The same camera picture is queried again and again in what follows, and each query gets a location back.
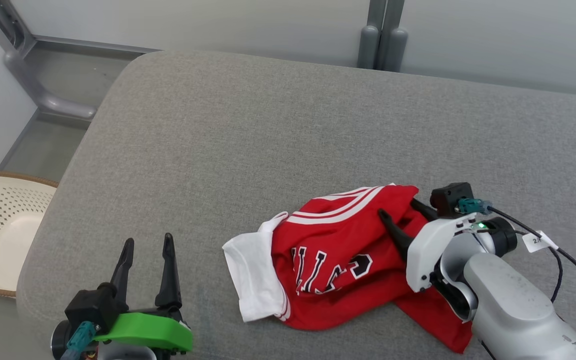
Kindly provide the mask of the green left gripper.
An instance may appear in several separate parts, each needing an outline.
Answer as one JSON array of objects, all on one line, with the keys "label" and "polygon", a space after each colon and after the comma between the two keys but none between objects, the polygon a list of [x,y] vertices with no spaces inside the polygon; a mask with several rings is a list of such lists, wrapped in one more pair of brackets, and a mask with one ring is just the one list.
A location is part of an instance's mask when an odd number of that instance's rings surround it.
[{"label": "green left gripper", "polygon": [[[127,288],[130,268],[133,264],[135,242],[125,240],[110,282],[114,285],[113,298],[121,311],[130,310],[127,304]],[[162,249],[164,260],[160,289],[155,297],[158,308],[181,308],[178,262],[174,238],[166,233]],[[188,326],[173,317],[156,316],[141,312],[120,314],[108,333],[97,334],[93,341],[128,344],[167,351],[186,352],[194,350],[194,335]]]}]

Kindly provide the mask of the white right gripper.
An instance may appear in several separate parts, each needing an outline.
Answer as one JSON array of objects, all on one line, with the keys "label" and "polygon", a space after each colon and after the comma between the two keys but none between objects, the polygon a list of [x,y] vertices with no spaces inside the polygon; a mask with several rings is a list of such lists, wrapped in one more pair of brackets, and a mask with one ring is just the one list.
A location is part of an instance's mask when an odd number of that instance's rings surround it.
[{"label": "white right gripper", "polygon": [[458,265],[463,266],[479,252],[479,241],[471,228],[476,220],[475,213],[459,218],[439,218],[435,208],[416,198],[412,198],[410,206],[430,221],[415,238],[398,227],[386,210],[378,209],[378,216],[401,260],[406,261],[407,284],[418,293],[432,287],[430,276],[437,263],[444,264],[450,272],[457,271]]}]

